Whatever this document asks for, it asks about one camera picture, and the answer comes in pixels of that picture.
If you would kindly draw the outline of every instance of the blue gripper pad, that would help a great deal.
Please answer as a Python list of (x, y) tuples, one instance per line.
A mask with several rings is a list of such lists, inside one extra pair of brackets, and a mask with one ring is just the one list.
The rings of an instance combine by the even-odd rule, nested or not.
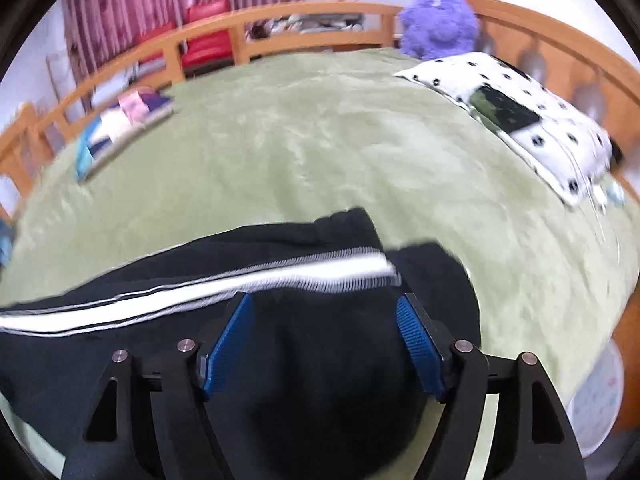
[(254, 319), (254, 300), (251, 295), (245, 294), (213, 350), (207, 355), (206, 376), (202, 385), (206, 400), (209, 400), (213, 393), (221, 392), (226, 387), (242, 346), (249, 337)]
[(447, 393), (442, 380), (442, 356), (405, 296), (398, 299), (396, 323), (418, 372), (422, 389), (441, 401)]

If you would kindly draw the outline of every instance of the white pillow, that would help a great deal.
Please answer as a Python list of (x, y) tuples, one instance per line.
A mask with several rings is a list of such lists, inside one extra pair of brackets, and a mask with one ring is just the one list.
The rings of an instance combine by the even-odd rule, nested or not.
[(473, 96), (477, 97), (482, 87), (501, 92), (535, 112), (539, 119), (520, 129), (496, 125), (492, 130), (569, 205), (579, 203), (591, 192), (592, 183), (609, 169), (611, 142), (606, 130), (495, 57), (471, 52), (420, 63), (396, 76), (446, 95), (476, 118), (478, 114), (488, 118), (485, 110), (474, 105), (477, 100)]

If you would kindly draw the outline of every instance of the bed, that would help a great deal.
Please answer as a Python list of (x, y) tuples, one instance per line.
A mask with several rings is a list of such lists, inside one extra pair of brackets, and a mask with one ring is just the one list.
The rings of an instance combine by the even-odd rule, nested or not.
[[(527, 38), (540, 36), (553, 92), (569, 98), (577, 82), (601, 68), (609, 101), (604, 126), (623, 152), (630, 149), (640, 127), (634, 122), (640, 74), (551, 18), (495, 0), (470, 2), (508, 62)], [(418, 63), (392, 47), (398, 11), (303, 2), (232, 12), (123, 54), (43, 118), (23, 107), (1, 137), (0, 168), (20, 176), (14, 182), (25, 200), (14, 218), (4, 212), (17, 219), (18, 236), (0, 304), (58, 294), (145, 254), (242, 224), (310, 221), (361, 205), (386, 247), (436, 239), (457, 257), (478, 296), (482, 350), (508, 357), (535, 352), (567, 403), (636, 286), (640, 206), (630, 198), (610, 208), (600, 217), (602, 235), (588, 201), (565, 208), (468, 114), (436, 92), (393, 78)], [(244, 39), (245, 23), (322, 12), (374, 14), (380, 26)], [(231, 32), (237, 66), (185, 83), (177, 45), (223, 28)], [(270, 56), (328, 46), (376, 48)], [(171, 84), (175, 114), (78, 186), (73, 140), (93, 116), (69, 123), (65, 108), (157, 50), (166, 68), (140, 84)], [(51, 123), (68, 142), (53, 160), (44, 141)], [(36, 179), (25, 168), (25, 146), (46, 165)], [(490, 399), (469, 478), (482, 477), (496, 407)], [(377, 478), (411, 477), (439, 414), (429, 403), (411, 446)], [(27, 425), (16, 425), (59, 472), (60, 454)]]

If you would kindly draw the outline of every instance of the plush toy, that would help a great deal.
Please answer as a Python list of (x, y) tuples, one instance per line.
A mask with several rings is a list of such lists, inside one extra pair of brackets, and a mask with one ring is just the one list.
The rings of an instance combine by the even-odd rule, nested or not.
[(474, 50), (479, 25), (466, 0), (416, 0), (398, 18), (403, 54), (428, 61)]

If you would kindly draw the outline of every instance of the red cushion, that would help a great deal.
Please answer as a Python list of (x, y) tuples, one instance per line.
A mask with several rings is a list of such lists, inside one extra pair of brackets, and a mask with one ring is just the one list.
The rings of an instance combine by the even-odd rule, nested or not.
[[(213, 0), (204, 4), (196, 4), (187, 9), (187, 23), (204, 20), (229, 12), (228, 0)], [(226, 30), (212, 32), (187, 41), (187, 53), (182, 56), (182, 66), (189, 67), (233, 56), (231, 38)]]
[[(169, 32), (170, 30), (174, 30), (175, 23), (169, 22), (161, 25), (160, 27), (152, 28), (147, 32), (140, 32), (136, 36), (136, 45), (140, 45), (145, 43), (145, 41), (152, 40), (153, 38), (160, 36), (160, 34), (164, 34), (165, 32)], [(162, 57), (162, 51), (158, 51), (156, 54), (151, 54), (140, 60), (140, 63), (148, 63), (149, 61), (155, 61), (156, 59), (160, 59)]]
[(229, 12), (231, 6), (229, 0), (213, 0), (203, 4), (195, 4), (187, 9), (187, 23), (197, 22), (204, 18), (217, 16), (223, 12)]

